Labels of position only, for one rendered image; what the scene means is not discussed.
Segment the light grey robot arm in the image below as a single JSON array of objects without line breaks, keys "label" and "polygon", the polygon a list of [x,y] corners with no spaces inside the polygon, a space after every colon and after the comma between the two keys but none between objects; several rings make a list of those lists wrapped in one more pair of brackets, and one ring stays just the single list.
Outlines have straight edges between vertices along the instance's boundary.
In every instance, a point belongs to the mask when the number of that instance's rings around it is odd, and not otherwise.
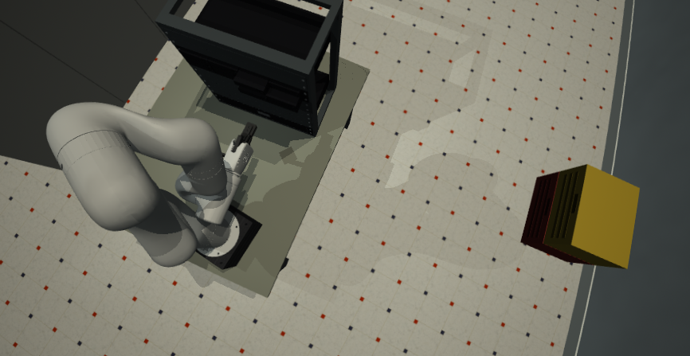
[{"label": "light grey robot arm", "polygon": [[[228,209],[241,179],[225,171],[225,153],[206,121],[83,102],[56,111],[46,136],[90,218],[109,231],[129,229],[156,264],[178,266],[196,249],[222,256],[236,245],[240,225]],[[157,189],[135,152],[180,165],[175,189],[197,211]]]}]

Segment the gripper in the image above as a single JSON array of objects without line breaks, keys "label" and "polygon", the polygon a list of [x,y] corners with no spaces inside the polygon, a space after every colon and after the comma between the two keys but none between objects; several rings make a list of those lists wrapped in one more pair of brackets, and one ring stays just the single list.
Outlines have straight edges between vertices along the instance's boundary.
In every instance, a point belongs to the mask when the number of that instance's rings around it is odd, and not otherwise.
[{"label": "gripper", "polygon": [[253,154],[253,149],[250,146],[250,143],[256,129],[256,124],[248,122],[245,125],[245,129],[241,135],[239,135],[235,140],[232,140],[223,159],[225,163],[225,170],[241,177],[242,172],[246,168]]}]

